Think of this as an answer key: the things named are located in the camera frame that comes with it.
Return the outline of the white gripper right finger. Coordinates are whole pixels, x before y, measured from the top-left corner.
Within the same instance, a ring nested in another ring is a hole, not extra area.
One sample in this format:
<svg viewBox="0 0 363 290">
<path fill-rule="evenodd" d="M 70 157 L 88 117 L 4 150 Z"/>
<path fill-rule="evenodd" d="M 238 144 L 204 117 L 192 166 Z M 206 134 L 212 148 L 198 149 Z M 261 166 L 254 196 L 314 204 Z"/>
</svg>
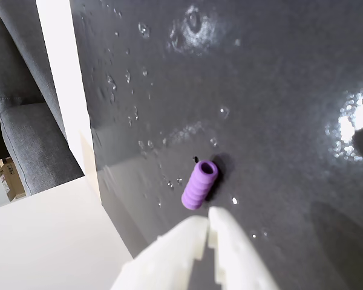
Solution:
<svg viewBox="0 0 363 290">
<path fill-rule="evenodd" d="M 208 218 L 208 247 L 214 250 L 216 284 L 221 289 L 278 289 L 235 218 L 221 207 L 210 207 Z"/>
</svg>

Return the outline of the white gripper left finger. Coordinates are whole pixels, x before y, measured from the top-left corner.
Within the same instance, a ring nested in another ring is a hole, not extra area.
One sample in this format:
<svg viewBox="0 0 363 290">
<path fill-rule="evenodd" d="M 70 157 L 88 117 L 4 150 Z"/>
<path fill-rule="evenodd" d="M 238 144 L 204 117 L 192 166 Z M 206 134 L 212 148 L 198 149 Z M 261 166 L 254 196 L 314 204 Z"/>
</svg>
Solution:
<svg viewBox="0 0 363 290">
<path fill-rule="evenodd" d="M 187 289 L 194 262 L 203 257 L 209 220 L 191 216 L 123 265 L 112 289 Z"/>
</svg>

